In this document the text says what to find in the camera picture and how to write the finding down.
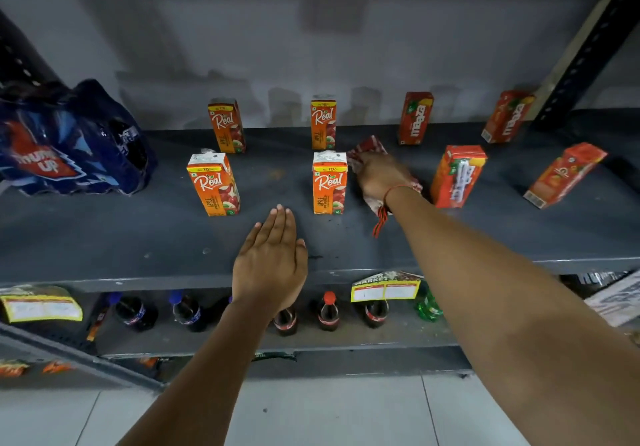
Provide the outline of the person's right hand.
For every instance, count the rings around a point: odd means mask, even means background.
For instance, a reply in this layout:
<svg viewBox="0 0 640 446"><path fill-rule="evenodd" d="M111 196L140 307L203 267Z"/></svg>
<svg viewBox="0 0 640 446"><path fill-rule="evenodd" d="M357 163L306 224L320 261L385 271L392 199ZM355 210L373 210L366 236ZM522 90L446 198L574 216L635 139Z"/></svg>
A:
<svg viewBox="0 0 640 446"><path fill-rule="evenodd" d="M362 153L372 153L372 181L358 181L364 197L382 200L390 187L412 183L408 168L395 157L381 152Z"/></svg>

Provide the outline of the person's left hand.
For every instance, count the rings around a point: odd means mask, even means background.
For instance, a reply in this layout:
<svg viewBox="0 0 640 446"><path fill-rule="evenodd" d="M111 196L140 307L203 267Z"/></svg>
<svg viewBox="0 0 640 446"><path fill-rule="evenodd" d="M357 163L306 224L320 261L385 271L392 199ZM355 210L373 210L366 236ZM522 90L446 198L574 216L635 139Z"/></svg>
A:
<svg viewBox="0 0 640 446"><path fill-rule="evenodd" d="M232 272L233 306L258 308L272 315L293 305L308 276L308 266L296 266L298 237L294 213L286 210L282 242L273 244L275 211L261 224L254 254L246 261L237 255Z"/></svg>

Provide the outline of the red white checked cloth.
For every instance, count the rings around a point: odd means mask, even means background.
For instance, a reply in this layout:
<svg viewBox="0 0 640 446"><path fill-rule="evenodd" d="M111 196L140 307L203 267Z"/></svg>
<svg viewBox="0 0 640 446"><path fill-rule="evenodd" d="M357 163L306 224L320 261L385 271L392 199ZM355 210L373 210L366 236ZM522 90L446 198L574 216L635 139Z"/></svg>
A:
<svg viewBox="0 0 640 446"><path fill-rule="evenodd" d="M359 145L357 145L353 150L349 151L348 154L347 154L348 163L349 163L350 167L352 168L352 170L354 172L355 172L355 170L354 170L355 157L356 157L356 155L358 153L362 153L362 152L381 152L381 153L384 153L384 154L388 154L387 151L384 149L383 145L381 144L380 140L376 136L370 136L363 143L360 143ZM412 183L420 183L419 180L417 179L417 177L414 177L411 172L410 172L410 175L412 176ZM364 200L365 200L366 203L367 203L367 200L369 200L371 203L373 203L371 201L371 199L369 199L367 197L364 197Z"/></svg>

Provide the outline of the person's right forearm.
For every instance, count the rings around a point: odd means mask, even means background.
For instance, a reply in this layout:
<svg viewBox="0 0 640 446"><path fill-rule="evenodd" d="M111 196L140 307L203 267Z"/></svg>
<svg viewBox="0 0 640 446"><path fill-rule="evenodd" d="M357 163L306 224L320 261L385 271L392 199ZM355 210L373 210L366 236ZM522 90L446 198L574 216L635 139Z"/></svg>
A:
<svg viewBox="0 0 640 446"><path fill-rule="evenodd" d="M640 348L408 186L384 201L473 369L531 446L640 446Z"/></svg>

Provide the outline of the person's left forearm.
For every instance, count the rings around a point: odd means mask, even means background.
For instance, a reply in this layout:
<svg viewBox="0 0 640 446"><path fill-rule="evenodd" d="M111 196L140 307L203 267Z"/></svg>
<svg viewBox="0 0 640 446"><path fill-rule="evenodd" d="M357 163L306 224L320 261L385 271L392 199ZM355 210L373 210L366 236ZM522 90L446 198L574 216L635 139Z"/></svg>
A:
<svg viewBox="0 0 640 446"><path fill-rule="evenodd" d="M224 446L248 368L282 308L266 296L234 298L205 344L116 446Z"/></svg>

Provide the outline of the orange apple juice carton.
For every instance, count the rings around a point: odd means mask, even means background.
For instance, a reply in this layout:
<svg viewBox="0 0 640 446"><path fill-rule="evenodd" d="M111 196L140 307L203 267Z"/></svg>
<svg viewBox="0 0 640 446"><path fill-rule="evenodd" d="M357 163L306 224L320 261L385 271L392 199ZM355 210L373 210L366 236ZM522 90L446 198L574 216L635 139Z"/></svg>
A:
<svg viewBox="0 0 640 446"><path fill-rule="evenodd" d="M315 215L341 215L345 209L348 159L345 152L314 154L313 211Z"/></svg>
<svg viewBox="0 0 640 446"><path fill-rule="evenodd" d="M241 200L226 153L193 154L186 169L208 216L239 214Z"/></svg>
<svg viewBox="0 0 640 446"><path fill-rule="evenodd" d="M334 150L336 143L337 102L320 97L310 103L310 127L314 151Z"/></svg>
<svg viewBox="0 0 640 446"><path fill-rule="evenodd" d="M246 151L246 140L237 100L228 97L213 97L207 111L221 152L242 154Z"/></svg>

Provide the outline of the red thread wristband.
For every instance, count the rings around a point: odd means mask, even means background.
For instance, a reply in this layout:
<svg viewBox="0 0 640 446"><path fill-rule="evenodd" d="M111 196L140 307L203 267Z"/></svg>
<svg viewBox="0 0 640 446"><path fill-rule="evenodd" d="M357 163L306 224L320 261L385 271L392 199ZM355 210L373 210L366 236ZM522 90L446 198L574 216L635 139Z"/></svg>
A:
<svg viewBox="0 0 640 446"><path fill-rule="evenodd" d="M422 185L420 183L398 184L390 187L383 195L382 200L371 200L373 203L367 200L367 204L369 205L370 208L372 208L372 210L374 211L374 213L376 213L376 216L378 217L378 222L376 223L372 231L372 236L376 239L379 238L383 227L388 221L388 216L391 214L390 210L388 209L386 198L388 196L388 193L391 192L392 190L395 190L396 188L412 188L412 190L418 193L422 192Z"/></svg>

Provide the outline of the red cap cola bottle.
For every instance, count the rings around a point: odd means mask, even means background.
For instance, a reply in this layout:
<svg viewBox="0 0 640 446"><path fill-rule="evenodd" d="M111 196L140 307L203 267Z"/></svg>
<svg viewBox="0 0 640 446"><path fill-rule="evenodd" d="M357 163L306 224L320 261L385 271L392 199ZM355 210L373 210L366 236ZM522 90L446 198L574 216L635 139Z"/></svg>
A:
<svg viewBox="0 0 640 446"><path fill-rule="evenodd" d="M337 297L333 291L326 291L317 302L316 318L319 327L324 331L333 332L338 329L340 314L337 307Z"/></svg>

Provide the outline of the red mango drink carton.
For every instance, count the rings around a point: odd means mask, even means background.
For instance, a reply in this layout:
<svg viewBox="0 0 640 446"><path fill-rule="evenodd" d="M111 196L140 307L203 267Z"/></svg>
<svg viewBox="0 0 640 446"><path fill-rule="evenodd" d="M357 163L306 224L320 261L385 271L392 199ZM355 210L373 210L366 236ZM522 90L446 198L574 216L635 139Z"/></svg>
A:
<svg viewBox="0 0 640 446"><path fill-rule="evenodd" d="M587 142L568 147L529 187L524 199L538 209L560 202L607 155Z"/></svg>
<svg viewBox="0 0 640 446"><path fill-rule="evenodd" d="M447 145L430 187L433 205L462 208L487 160L481 145Z"/></svg>
<svg viewBox="0 0 640 446"><path fill-rule="evenodd" d="M397 131L400 145L420 145L433 108L431 92L407 92Z"/></svg>
<svg viewBox="0 0 640 446"><path fill-rule="evenodd" d="M502 92L481 137L489 144L511 142L535 100L536 96L528 91Z"/></svg>

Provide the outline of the red label cola bottle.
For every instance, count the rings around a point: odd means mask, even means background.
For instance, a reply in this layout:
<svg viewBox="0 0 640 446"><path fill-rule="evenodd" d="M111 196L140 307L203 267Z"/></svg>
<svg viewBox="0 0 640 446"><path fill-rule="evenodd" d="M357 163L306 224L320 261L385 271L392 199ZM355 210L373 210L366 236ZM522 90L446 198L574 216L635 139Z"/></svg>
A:
<svg viewBox="0 0 640 446"><path fill-rule="evenodd" d="M282 337L295 335L298 331L298 316L293 306L285 308L273 318L276 333Z"/></svg>
<svg viewBox="0 0 640 446"><path fill-rule="evenodd" d="M385 299L367 301L363 305L364 322L371 329L381 328L388 315L389 305Z"/></svg>

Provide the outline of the blue cap cola bottle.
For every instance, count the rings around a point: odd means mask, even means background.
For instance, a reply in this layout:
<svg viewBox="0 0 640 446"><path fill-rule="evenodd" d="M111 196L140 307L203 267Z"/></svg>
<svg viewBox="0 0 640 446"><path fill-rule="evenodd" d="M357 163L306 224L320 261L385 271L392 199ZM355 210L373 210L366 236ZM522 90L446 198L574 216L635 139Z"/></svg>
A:
<svg viewBox="0 0 640 446"><path fill-rule="evenodd" d="M183 290L171 290L169 303L172 305L174 320L183 328L193 333L205 331L205 311L197 299L184 294Z"/></svg>
<svg viewBox="0 0 640 446"><path fill-rule="evenodd" d="M125 296L121 292L108 294L108 304L124 326L137 332L150 330L156 324L158 311L155 305L139 296Z"/></svg>

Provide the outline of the yellow shelf price label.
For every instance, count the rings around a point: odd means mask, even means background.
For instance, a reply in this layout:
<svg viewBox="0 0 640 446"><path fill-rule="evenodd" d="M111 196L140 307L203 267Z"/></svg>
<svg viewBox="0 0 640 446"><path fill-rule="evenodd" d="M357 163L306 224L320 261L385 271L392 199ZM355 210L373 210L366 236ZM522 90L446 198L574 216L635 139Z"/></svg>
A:
<svg viewBox="0 0 640 446"><path fill-rule="evenodd" d="M381 272L351 286L351 303L415 299L423 276L402 271Z"/></svg>
<svg viewBox="0 0 640 446"><path fill-rule="evenodd" d="M0 287L0 318L8 324L35 321L82 322L81 306L62 287Z"/></svg>

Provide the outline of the grey metal shelf board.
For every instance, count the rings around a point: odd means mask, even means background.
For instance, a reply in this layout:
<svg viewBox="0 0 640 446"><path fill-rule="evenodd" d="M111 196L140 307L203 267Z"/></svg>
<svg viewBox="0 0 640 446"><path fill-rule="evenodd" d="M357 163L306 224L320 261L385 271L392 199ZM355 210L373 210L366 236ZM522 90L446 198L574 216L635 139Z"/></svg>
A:
<svg viewBox="0 0 640 446"><path fill-rule="evenodd" d="M311 303L320 295L319 288L304 290L294 308L298 328L294 335L283 337L270 324L258 347L258 353L302 353L334 351L369 351L450 347L458 343L446 321L420 319L412 301L393 301L390 314L380 328L369 328L358 309L348 302L344 293L337 293L340 323L335 331L319 327ZM108 317L98 331L95 346L99 356L112 359L142 358L144 356L191 356L204 344L219 321L220 311L212 312L205 331L192 332L175 321L167 299L160 293L156 305L158 318L149 331L136 332L125 327L115 317Z"/></svg>
<svg viewBox="0 0 640 446"><path fill-rule="evenodd" d="M390 270L420 274L395 219L372 236L376 215L352 173L345 213L313 213L307 127L246 134L248 151L230 156L241 196L237 216L207 216L186 171L191 154L214 146L210 129L148 132L159 166L130 197L7 190L0 195L0 285L226 287L250 228L276 204L296 216L309 285L348 285ZM538 209L524 199L565 149L582 142L608 155L560 202ZM467 202L449 215L554 274L640 266L639 109L573 111L556 132L526 128L516 142L485 151L488 162Z"/></svg>

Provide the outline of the green soda bottle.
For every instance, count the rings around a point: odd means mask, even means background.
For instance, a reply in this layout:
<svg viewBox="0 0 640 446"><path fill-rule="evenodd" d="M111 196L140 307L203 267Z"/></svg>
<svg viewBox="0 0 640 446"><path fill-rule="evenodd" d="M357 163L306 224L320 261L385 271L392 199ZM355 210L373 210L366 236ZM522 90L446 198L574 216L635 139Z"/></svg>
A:
<svg viewBox="0 0 640 446"><path fill-rule="evenodd" d="M443 316L442 309L436 303L435 297L425 281L420 284L415 300L415 310L423 321L436 322Z"/></svg>

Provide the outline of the blue wrapped bottle pack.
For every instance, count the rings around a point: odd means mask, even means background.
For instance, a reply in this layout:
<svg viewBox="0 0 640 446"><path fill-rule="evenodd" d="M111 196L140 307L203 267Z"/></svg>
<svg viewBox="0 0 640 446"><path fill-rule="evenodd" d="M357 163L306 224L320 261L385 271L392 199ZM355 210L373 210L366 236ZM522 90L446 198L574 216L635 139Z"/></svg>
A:
<svg viewBox="0 0 640 446"><path fill-rule="evenodd" d="M156 154L131 113L95 79L0 89L0 180L25 195L132 195Z"/></svg>

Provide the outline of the black perforated rack upright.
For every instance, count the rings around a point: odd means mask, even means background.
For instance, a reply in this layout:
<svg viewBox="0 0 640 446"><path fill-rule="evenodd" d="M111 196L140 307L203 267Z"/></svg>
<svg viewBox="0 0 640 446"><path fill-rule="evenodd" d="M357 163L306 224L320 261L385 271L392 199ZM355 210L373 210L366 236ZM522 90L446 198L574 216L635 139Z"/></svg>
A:
<svg viewBox="0 0 640 446"><path fill-rule="evenodd" d="M0 87L22 82L33 86L61 82L27 36L0 9Z"/></svg>
<svg viewBox="0 0 640 446"><path fill-rule="evenodd" d="M600 0L536 90L528 121L558 129L640 22L640 0Z"/></svg>

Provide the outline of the white printed package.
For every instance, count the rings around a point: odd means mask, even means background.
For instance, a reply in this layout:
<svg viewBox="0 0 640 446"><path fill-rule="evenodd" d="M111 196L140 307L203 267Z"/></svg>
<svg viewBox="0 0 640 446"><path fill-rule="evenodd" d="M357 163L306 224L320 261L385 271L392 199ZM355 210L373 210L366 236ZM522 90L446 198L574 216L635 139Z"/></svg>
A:
<svg viewBox="0 0 640 446"><path fill-rule="evenodd" d="M640 317L640 269L588 297L584 303L614 328Z"/></svg>

